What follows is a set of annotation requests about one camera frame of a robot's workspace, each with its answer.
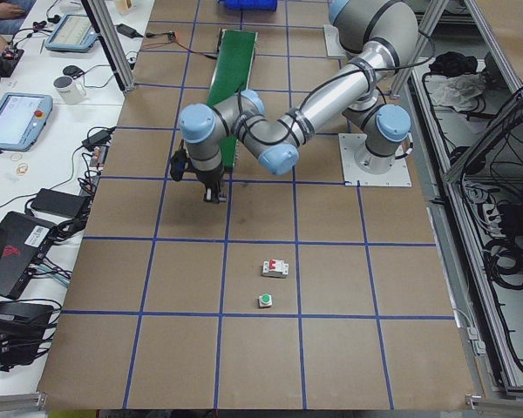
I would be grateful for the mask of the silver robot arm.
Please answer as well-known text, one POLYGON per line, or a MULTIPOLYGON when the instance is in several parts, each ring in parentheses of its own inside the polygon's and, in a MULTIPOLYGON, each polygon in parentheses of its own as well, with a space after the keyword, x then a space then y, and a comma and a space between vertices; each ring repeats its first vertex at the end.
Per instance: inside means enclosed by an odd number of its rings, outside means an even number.
POLYGON ((403 1, 335 1, 329 21, 339 43, 353 58, 315 87, 275 122, 265 117, 259 95, 238 88, 214 106, 190 104, 180 113, 182 147, 172 156, 170 175, 180 181, 193 173, 205 186, 204 200, 224 199, 221 142, 230 136, 243 143, 258 163, 274 175, 289 172, 299 148, 336 115, 351 108, 350 120, 366 134, 371 157, 391 162, 411 128, 408 113, 379 104, 377 82, 408 67, 418 40, 418 22, 403 1))

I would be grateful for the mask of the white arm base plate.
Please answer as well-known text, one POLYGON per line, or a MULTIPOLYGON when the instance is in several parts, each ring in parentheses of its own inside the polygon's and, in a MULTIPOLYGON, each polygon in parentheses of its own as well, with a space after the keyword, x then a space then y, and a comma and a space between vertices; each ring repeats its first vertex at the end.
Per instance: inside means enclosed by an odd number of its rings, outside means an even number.
POLYGON ((340 133, 339 149, 346 186, 411 187, 411 176, 404 155, 404 143, 389 157, 378 157, 366 147, 363 133, 340 133))
POLYGON ((349 52, 347 52, 340 44, 339 31, 335 26, 325 24, 323 26, 323 37, 327 59, 342 60, 350 58, 349 52))

